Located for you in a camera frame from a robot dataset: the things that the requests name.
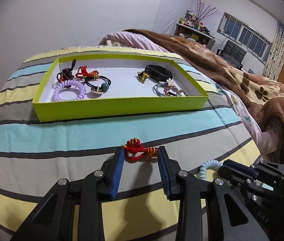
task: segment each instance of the green bead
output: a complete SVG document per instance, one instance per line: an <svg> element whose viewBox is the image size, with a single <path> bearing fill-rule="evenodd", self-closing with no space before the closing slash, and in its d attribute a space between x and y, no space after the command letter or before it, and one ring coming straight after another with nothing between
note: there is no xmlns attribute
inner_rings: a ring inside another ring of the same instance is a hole
<svg viewBox="0 0 284 241"><path fill-rule="evenodd" d="M103 92L107 92L107 90L109 89L109 85L107 83L103 83L101 85L101 89Z"/></svg>

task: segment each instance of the silver bolt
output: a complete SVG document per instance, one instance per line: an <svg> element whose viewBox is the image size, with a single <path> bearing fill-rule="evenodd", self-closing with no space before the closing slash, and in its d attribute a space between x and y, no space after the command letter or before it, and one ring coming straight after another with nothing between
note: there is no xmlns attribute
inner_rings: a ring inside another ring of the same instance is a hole
<svg viewBox="0 0 284 241"><path fill-rule="evenodd" d="M61 178L58 182L59 185L64 186L67 183L67 179L66 178Z"/></svg>
<svg viewBox="0 0 284 241"><path fill-rule="evenodd" d="M178 172L178 174L179 174L180 177L186 177L186 176L187 176L187 171L185 171L185 170L180 170L180 171Z"/></svg>
<svg viewBox="0 0 284 241"><path fill-rule="evenodd" d="M223 179L220 179L220 178L217 178L214 182L215 182L218 186L222 186L222 185L224 184Z"/></svg>
<svg viewBox="0 0 284 241"><path fill-rule="evenodd" d="M101 177L101 176L103 176L103 175L104 175L104 173L103 173L102 170L97 170L97 171L94 172L94 176L95 176L95 177Z"/></svg>

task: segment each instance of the striped bed sheet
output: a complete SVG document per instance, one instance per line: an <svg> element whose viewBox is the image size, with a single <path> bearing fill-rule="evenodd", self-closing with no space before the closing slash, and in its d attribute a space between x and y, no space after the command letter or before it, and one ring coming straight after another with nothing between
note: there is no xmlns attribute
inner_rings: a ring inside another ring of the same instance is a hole
<svg viewBox="0 0 284 241"><path fill-rule="evenodd" d="M40 123L31 101L54 59L108 51L173 59L193 71L189 74L209 99L199 111ZM84 178L133 137L147 147L165 146L170 158L194 175L209 159L251 165L260 157L246 128L216 88L177 54L114 47L39 54L26 60L0 91L0 241L10 240L58 179ZM214 177L209 171L207 179ZM102 203L105 238L174 240L178 208L179 202L168 201L163 193L156 162L125 162L116 200Z"/></svg>

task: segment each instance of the purple spiral hair tie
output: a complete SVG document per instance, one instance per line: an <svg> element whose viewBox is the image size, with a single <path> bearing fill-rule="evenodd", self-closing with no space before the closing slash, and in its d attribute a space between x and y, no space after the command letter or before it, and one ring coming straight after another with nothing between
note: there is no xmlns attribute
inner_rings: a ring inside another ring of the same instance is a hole
<svg viewBox="0 0 284 241"><path fill-rule="evenodd" d="M65 88L65 87L67 87L67 86L75 86L75 87L77 87L80 90L79 95L75 99L72 99L72 100L82 100L82 99L84 99L84 95L86 93L84 85L82 83L78 82L78 81L75 81L75 80L66 80L66 81L61 82L56 87L56 89L54 90L52 101L63 101L59 97L60 90Z"/></svg>

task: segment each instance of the curtain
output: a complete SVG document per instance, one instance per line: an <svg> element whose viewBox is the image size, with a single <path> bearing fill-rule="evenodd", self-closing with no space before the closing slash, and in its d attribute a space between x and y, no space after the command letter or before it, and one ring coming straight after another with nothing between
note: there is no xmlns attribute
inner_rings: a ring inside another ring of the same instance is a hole
<svg viewBox="0 0 284 241"><path fill-rule="evenodd" d="M263 76L274 81L278 79L284 64L284 25L278 22L277 32L274 36L270 55L264 68Z"/></svg>

